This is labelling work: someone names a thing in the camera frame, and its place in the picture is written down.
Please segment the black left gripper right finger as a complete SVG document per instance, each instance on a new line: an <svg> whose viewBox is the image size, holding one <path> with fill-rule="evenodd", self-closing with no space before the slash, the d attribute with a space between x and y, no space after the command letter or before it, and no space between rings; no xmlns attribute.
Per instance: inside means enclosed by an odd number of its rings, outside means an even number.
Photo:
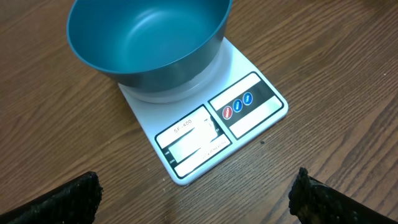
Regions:
<svg viewBox="0 0 398 224"><path fill-rule="evenodd" d="M308 175L301 167L288 194L289 212L302 224L397 224Z"/></svg>

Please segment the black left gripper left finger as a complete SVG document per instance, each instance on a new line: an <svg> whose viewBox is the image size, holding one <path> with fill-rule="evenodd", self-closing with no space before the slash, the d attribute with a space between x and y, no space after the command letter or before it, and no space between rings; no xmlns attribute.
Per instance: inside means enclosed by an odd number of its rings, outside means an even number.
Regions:
<svg viewBox="0 0 398 224"><path fill-rule="evenodd" d="M1 215L1 223L92 224L103 188L96 172L86 172Z"/></svg>

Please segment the blue bowl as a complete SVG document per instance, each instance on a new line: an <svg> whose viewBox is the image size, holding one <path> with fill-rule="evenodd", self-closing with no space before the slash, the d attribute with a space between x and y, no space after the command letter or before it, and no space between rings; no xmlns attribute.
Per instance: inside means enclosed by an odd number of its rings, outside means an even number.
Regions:
<svg viewBox="0 0 398 224"><path fill-rule="evenodd" d="M139 92L169 90L213 61L233 0L76 0L67 20L72 52Z"/></svg>

